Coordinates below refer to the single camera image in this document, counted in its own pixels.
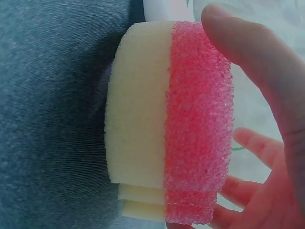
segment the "denim fabric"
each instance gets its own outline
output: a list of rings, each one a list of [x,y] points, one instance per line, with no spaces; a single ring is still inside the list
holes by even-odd
[[[120,217],[103,140],[110,64],[142,0],[0,1],[0,228],[158,229]]]

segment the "sponge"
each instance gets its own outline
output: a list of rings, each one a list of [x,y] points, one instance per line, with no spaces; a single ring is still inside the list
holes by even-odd
[[[133,25],[112,67],[105,117],[111,182],[123,215],[212,220],[233,130],[230,63],[200,23]]]

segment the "sponge layer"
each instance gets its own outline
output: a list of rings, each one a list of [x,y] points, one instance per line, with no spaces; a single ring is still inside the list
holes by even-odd
[[[165,127],[167,189],[218,191],[231,152],[233,87],[230,63],[200,23],[173,28]]]
[[[118,48],[105,117],[106,156],[113,183],[163,188],[166,90],[174,24],[136,24]]]

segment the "pink sponge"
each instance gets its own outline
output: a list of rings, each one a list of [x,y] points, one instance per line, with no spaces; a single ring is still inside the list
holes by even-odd
[[[206,223],[212,219],[215,193],[224,184],[229,163],[233,129],[230,63],[213,47],[201,24],[180,22],[173,27],[169,70],[164,174],[167,221]],[[193,196],[191,201],[197,206],[184,203],[181,207],[179,200],[185,198],[185,192],[205,193]],[[199,209],[209,210],[197,216],[194,211]],[[176,210],[188,217],[175,217]]]

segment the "hand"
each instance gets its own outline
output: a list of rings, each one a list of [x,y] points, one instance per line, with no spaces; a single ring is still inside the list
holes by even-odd
[[[246,128],[236,129],[234,140],[254,153],[272,172],[263,184],[228,175],[220,194],[243,211],[216,205],[210,226],[215,229],[305,228],[305,218],[288,177],[284,144]],[[168,225],[168,229],[192,228]]]
[[[271,139],[266,140],[265,137],[250,130],[238,129],[235,132],[236,140],[242,145],[247,145],[256,155],[261,155],[259,157],[273,171],[264,184],[241,181],[228,176],[222,194],[234,203],[242,205],[244,210],[238,213],[217,206],[212,226],[221,229],[305,228],[305,64],[303,60],[265,26],[234,18],[215,5],[203,10],[202,24],[213,45],[228,60],[239,65],[261,90],[271,107],[284,141],[280,146],[281,143]],[[274,144],[277,150],[271,150],[269,146],[259,150],[254,147],[254,140],[247,144],[243,141],[243,136],[239,136],[240,133],[247,134],[249,139],[258,138],[258,141],[265,140],[265,143]],[[257,146],[264,148],[265,145],[259,143]],[[236,183],[239,186],[235,189],[243,192],[239,192],[238,195],[230,194],[230,189],[227,187]]]

